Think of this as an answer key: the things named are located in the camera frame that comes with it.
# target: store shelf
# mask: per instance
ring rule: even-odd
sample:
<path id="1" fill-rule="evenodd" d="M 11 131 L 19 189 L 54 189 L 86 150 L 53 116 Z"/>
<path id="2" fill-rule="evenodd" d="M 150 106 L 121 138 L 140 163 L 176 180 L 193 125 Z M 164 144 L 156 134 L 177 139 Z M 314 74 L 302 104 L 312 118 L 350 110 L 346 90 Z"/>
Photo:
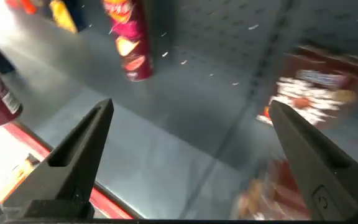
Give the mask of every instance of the store shelf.
<path id="1" fill-rule="evenodd" d="M 96 180 L 145 218 L 227 218 L 260 165 L 283 156 L 255 116 L 284 55 L 309 41 L 358 54 L 356 1 L 154 0 L 155 73 L 133 83 L 100 2 L 80 2 L 92 26 L 78 35 L 0 9 L 0 48 L 17 68 L 4 81 L 24 104 L 19 121 L 51 146 L 112 98 Z M 323 132 L 358 161 L 358 105 Z"/>

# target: brown snack box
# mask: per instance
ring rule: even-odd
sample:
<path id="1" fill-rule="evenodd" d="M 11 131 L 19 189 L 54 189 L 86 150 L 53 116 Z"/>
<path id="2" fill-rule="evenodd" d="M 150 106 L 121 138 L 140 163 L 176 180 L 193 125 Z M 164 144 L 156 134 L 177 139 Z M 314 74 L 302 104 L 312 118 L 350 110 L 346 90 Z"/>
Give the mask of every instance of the brown snack box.
<path id="1" fill-rule="evenodd" d="M 299 53 L 287 56 L 269 104 L 286 103 L 313 125 L 329 123 L 358 97 L 358 63 L 314 47 L 300 47 Z M 269 106 L 257 119 L 272 124 Z"/>

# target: snack can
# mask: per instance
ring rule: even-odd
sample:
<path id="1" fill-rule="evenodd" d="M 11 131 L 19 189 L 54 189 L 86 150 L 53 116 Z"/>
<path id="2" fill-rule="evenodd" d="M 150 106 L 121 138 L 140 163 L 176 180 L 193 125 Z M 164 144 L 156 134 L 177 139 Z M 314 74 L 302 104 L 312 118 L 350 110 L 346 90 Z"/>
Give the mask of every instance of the snack can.
<path id="1" fill-rule="evenodd" d="M 153 65 L 142 1 L 103 0 L 103 6 L 112 20 L 111 32 L 127 78 L 141 81 L 150 77 Z"/>

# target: yellow package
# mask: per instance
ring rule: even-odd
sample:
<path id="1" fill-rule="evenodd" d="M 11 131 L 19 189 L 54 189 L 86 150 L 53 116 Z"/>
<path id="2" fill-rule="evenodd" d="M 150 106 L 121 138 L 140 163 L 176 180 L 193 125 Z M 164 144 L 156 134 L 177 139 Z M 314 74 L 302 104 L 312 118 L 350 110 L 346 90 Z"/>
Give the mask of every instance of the yellow package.
<path id="1" fill-rule="evenodd" d="M 53 13 L 53 19 L 55 20 L 57 26 L 73 33 L 78 32 L 78 29 L 62 0 L 51 0 L 49 7 Z"/>

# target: perforated metal panel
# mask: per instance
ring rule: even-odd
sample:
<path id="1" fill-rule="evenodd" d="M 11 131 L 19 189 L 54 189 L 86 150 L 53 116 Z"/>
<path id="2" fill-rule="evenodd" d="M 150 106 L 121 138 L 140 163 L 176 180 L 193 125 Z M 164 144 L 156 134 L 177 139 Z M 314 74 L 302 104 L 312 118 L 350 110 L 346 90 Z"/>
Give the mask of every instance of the perforated metal panel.
<path id="1" fill-rule="evenodd" d="M 293 12 L 280 15 L 287 17 L 287 24 L 277 29 L 274 35 L 283 37 L 291 44 L 275 52 L 277 62 L 267 73 L 254 77 L 258 82 L 265 83 L 262 89 L 254 86 L 257 87 L 254 91 L 258 93 L 254 99 L 258 102 L 267 101 L 269 89 L 271 91 L 283 66 L 283 54 L 292 52 L 299 44 L 313 42 L 340 54 L 358 55 L 358 1 L 288 2 L 292 2 Z"/>

